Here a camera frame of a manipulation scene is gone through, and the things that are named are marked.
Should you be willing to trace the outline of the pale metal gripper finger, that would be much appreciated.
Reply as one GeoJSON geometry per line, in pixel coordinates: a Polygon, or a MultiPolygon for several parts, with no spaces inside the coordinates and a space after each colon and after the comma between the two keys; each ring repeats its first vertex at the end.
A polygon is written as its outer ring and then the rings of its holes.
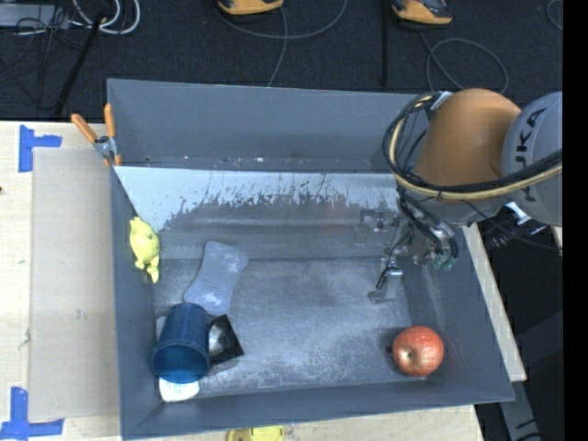
{"type": "Polygon", "coordinates": [[[355,229],[356,244],[391,243],[399,228],[399,216],[388,209],[362,209],[355,229]]]}
{"type": "Polygon", "coordinates": [[[395,300],[403,281],[403,272],[397,266],[388,266],[380,274],[376,286],[367,297],[372,304],[395,300]]]}

